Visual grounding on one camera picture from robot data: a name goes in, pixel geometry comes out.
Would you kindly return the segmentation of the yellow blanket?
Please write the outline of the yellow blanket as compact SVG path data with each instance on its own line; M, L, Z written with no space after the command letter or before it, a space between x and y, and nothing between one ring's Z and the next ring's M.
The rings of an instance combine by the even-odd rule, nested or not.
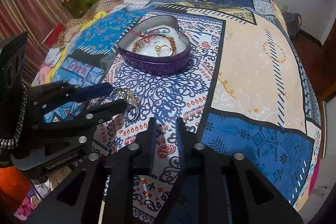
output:
M62 62L70 54L70 51L74 49L74 46L79 39L81 33L90 27L92 24L96 23L98 20L104 18L107 14L102 12L102 15L96 14L91 22L84 24L80 32L76 34L69 43L64 44L64 48L53 48L51 47L45 60L39 68L38 74L33 80L31 86L38 86L42 84L47 84L51 82L51 79L55 72L60 68Z

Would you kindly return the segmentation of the red book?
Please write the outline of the red book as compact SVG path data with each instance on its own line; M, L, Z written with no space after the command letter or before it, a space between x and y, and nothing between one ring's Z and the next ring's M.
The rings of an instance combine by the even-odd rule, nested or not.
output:
M42 45L51 48L58 41L59 35L65 30L65 28L65 25L62 23L56 25L56 27L51 30L51 32L42 41Z

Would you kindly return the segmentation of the brown patterned cloth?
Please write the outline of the brown patterned cloth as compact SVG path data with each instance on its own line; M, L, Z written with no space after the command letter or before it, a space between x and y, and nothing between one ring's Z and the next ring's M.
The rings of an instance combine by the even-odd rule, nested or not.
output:
M69 43L71 39L80 32L84 24L91 22L96 14L102 15L111 12L113 8L119 5L122 0L100 0L95 3L81 18L72 19L66 25L64 30L60 32L57 42L53 48L64 48L65 43Z

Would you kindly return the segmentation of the patchwork patterned blue bedspread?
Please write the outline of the patchwork patterned blue bedspread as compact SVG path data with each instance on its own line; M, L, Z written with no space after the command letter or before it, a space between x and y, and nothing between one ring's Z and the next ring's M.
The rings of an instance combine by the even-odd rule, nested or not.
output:
M114 53L136 23L159 15L177 18L189 38L187 67L154 76L118 55L105 81L130 89L139 99L139 115L104 123L93 140L105 155L134 141L150 117L162 126L154 174L135 189L134 216L152 222L161 194L175 182L179 117L192 132L205 121L206 144L220 153L246 152L288 202L302 209L315 174L321 116L279 8L272 0L122 0L81 33L70 54Z

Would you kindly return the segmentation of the purple heart-shaped tin box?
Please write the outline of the purple heart-shaped tin box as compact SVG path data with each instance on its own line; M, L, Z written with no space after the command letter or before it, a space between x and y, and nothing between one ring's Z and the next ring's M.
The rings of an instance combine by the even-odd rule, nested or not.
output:
M134 26L118 43L122 58L151 75L174 75L187 67L191 43L177 18L159 15Z

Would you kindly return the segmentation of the striped red curtain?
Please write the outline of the striped red curtain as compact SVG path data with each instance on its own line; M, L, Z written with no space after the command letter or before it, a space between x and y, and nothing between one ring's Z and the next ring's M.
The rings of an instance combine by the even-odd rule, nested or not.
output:
M59 23L72 19L59 0L1 0L1 39L28 33L23 80L30 84L45 60L42 41Z

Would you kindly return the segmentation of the dark bag on floor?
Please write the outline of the dark bag on floor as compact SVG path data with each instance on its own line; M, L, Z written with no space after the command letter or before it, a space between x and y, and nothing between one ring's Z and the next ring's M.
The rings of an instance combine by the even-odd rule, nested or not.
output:
M302 17L299 13L283 12L287 32L291 38L295 38L302 25Z

